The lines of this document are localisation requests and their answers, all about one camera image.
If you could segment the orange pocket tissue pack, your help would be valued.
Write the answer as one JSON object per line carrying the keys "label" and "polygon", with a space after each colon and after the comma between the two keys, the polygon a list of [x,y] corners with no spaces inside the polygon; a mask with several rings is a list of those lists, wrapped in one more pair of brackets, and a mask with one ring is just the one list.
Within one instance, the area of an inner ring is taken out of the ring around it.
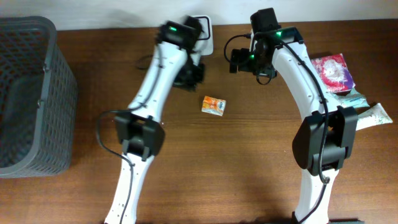
{"label": "orange pocket tissue pack", "polygon": [[205,96],[202,103],[201,111],[217,116],[223,116],[225,107],[226,100]]}

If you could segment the red purple tissue pack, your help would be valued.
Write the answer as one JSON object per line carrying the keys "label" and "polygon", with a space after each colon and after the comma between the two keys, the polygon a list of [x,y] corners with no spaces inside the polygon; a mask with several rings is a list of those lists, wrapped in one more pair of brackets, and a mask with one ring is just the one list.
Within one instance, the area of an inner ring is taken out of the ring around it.
{"label": "red purple tissue pack", "polygon": [[332,93],[344,93],[355,87],[343,54],[311,59],[312,65]]}

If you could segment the teal wipes packet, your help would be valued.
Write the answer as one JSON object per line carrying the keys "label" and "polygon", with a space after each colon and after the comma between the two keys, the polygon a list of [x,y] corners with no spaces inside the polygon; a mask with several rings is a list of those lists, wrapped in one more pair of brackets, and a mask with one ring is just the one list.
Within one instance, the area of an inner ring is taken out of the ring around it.
{"label": "teal wipes packet", "polygon": [[364,95],[360,94],[355,88],[352,88],[346,95],[333,94],[334,98],[344,108],[367,108],[369,104]]}

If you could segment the white green cream tube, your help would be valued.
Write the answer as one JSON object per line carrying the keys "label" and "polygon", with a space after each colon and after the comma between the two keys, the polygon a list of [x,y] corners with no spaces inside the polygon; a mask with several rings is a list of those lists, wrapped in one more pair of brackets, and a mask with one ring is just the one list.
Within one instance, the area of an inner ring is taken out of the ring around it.
{"label": "white green cream tube", "polygon": [[383,106],[378,103],[367,111],[358,115],[356,130],[370,128],[372,126],[393,123]]}

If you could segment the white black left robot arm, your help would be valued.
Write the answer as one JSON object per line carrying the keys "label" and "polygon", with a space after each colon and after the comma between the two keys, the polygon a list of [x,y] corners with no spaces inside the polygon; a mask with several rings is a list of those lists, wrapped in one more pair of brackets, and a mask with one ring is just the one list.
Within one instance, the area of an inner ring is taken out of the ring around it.
{"label": "white black left robot arm", "polygon": [[213,52],[209,16],[167,21],[159,28],[146,76],[125,110],[113,110],[122,146],[121,172],[105,223],[135,223],[137,204],[150,165],[160,152],[165,131],[162,111],[172,87],[192,91],[204,78],[203,55]]}

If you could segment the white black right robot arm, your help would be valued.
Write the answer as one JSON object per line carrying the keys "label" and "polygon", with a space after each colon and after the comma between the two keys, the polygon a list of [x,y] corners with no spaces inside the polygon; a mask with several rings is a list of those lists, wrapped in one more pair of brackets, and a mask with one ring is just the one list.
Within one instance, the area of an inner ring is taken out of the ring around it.
{"label": "white black right robot arm", "polygon": [[292,141],[301,169],[300,196],[291,223],[329,223],[331,190],[351,155],[358,123],[353,107],[343,107],[327,90],[308,56],[296,27],[281,27],[273,8],[250,16],[245,34],[249,48],[225,55],[230,73],[249,72],[257,79],[280,75],[292,94],[302,123]]}

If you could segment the white barcode scanner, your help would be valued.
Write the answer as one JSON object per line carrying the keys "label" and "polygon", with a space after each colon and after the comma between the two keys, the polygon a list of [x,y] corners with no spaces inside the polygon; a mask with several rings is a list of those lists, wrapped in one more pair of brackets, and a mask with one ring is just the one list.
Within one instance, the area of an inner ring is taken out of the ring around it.
{"label": "white barcode scanner", "polygon": [[213,27],[211,18],[206,15],[197,15],[193,17],[199,20],[202,27],[202,32],[195,44],[194,51],[198,52],[202,56],[211,55],[214,51]]}

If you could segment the grey plastic basket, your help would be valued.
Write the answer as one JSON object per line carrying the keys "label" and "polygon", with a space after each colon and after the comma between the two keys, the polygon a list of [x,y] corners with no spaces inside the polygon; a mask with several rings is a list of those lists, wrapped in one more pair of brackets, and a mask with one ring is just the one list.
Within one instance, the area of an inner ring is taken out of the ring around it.
{"label": "grey plastic basket", "polygon": [[72,160],[78,85],[41,16],[1,19],[1,178],[65,172]]}

